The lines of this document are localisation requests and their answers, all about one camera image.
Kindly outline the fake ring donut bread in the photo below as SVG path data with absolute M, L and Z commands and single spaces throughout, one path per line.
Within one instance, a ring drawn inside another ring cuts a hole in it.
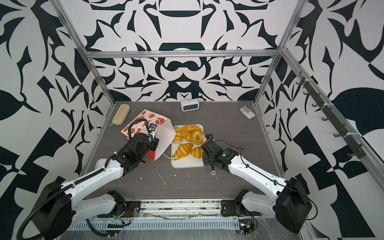
M 195 145 L 201 145 L 204 141 L 204 134 L 201 130 L 193 131 L 191 134 L 191 142 Z

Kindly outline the yellow fake croissant bread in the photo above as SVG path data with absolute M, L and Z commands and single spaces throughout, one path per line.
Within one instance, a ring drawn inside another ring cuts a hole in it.
M 175 154 L 173 156 L 173 160 L 177 161 L 177 160 L 180 160 L 180 159 L 187 157 L 190 154 L 193 147 L 194 147 L 194 144 L 192 144 L 192 143 L 180 144 L 177 151 L 175 152 Z

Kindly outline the pale fake bread roll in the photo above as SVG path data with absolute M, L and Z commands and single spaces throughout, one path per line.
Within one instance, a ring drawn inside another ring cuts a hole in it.
M 176 144 L 181 144 L 182 141 L 183 141 L 183 138 L 182 138 L 182 134 L 181 134 L 181 130 L 179 128 L 174 128 L 175 132 L 176 132 L 176 135 L 175 135 L 175 138 L 173 140 L 173 143 L 176 145 Z

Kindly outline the yellow fake braided bread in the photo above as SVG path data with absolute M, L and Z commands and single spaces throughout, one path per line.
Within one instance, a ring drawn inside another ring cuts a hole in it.
M 192 124 L 185 125 L 181 129 L 182 138 L 188 142 L 191 142 L 192 141 L 192 133 L 194 131 L 200 131 L 200 130 L 201 130 L 201 128 L 198 127 L 197 125 L 192 125 Z

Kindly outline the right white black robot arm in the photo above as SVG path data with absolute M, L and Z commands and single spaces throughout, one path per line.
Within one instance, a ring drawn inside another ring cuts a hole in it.
M 299 180 L 286 180 L 257 167 L 242 156 L 241 148 L 232 145 L 223 150 L 215 140 L 208 139 L 201 148 L 204 165 L 238 176 L 265 194 L 258 197 L 245 191 L 238 195 L 241 205 L 248 212 L 275 217 L 288 231 L 294 234 L 300 232 L 313 203 Z

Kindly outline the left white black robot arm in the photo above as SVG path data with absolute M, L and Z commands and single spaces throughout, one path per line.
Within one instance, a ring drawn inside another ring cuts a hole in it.
M 138 133 L 94 171 L 69 182 L 52 182 L 45 186 L 27 217 L 40 232 L 34 239 L 53 240 L 76 222 L 97 215 L 121 214 L 125 200 L 116 191 L 93 199 L 86 197 L 130 173 L 158 143 L 155 132 Z

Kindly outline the white plastic tray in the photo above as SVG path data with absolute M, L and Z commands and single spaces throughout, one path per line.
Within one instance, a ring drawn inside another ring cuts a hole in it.
M 198 126 L 202 130 L 203 134 L 205 133 L 204 127 L 201 124 L 194 124 L 194 125 Z M 179 128 L 181 130 L 183 126 L 185 126 L 185 125 L 175 125 L 174 128 Z M 205 142 L 206 140 L 207 140 L 207 138 L 205 136 L 203 136 L 203 142 Z M 183 141 L 181 142 L 181 144 L 187 144 L 187 143 L 190 143 L 190 142 L 186 141 L 185 139 L 183 139 Z M 170 146 L 171 147 L 171 150 L 170 150 L 171 156 L 173 156 L 175 153 L 177 153 L 178 147 L 180 145 L 180 144 L 174 144 L 174 143 L 172 143 L 172 144 L 173 145 Z M 195 149 L 195 148 L 199 147 L 200 145 L 194 144 L 192 149 Z M 175 169 L 182 169 L 182 168 L 203 167 L 204 163 L 203 163 L 202 158 L 197 159 L 197 158 L 194 158 L 191 154 L 189 154 L 187 157 L 182 158 L 180 160 L 176 160 L 176 161 L 171 160 L 171 165 Z

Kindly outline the beige glasses case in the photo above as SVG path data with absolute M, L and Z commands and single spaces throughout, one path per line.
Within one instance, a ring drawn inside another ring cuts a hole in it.
M 131 110 L 130 105 L 128 105 L 128 104 L 120 105 L 116 114 L 114 115 L 114 117 L 112 119 L 111 125 L 113 125 L 113 126 L 122 125 L 124 123 L 124 121 L 126 120 L 127 115 L 129 114 L 130 110 Z

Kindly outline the small white remote device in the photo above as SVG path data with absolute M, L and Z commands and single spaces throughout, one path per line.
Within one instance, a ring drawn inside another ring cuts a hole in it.
M 240 112 L 249 120 L 256 116 L 247 106 L 241 107 Z

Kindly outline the white digital alarm clock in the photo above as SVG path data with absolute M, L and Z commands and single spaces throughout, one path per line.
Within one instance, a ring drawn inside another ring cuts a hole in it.
M 190 112 L 190 111 L 198 110 L 199 107 L 200 107 L 200 102 L 197 99 L 181 101 L 182 112 Z

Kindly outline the small green circuit board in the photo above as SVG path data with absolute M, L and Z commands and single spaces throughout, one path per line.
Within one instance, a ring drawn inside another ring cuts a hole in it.
M 249 235 L 258 227 L 258 222 L 255 218 L 239 219 L 239 233 Z

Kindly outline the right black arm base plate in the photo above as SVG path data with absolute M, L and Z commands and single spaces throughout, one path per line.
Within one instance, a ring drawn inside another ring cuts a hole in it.
M 240 201 L 236 200 L 221 200 L 221 215 L 223 217 L 245 217 L 245 216 L 261 216 L 259 212 L 250 212 Z

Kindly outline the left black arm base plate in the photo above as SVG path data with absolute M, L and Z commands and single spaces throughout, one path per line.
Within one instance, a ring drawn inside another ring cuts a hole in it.
M 130 218 L 140 213 L 141 201 L 125 201 L 125 203 L 117 203 L 113 210 L 108 214 L 97 215 L 98 218 Z

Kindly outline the grey wall hook rack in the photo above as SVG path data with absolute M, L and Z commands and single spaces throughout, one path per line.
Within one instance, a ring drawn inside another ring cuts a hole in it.
M 351 152 L 348 152 L 349 157 L 357 157 L 362 159 L 367 156 L 367 153 L 363 149 L 363 144 L 357 140 L 359 135 L 356 131 L 353 131 L 351 127 L 347 126 L 347 121 L 343 120 L 342 114 L 337 109 L 335 104 L 331 103 L 327 96 L 321 91 L 313 79 L 306 79 L 300 72 L 300 81 L 297 85 L 302 85 L 307 91 L 304 93 L 306 96 L 311 96 L 315 101 L 312 104 L 314 108 L 318 108 L 325 114 L 325 118 L 322 121 L 329 121 L 336 129 L 337 134 L 333 134 L 335 138 L 343 138 L 347 143 Z

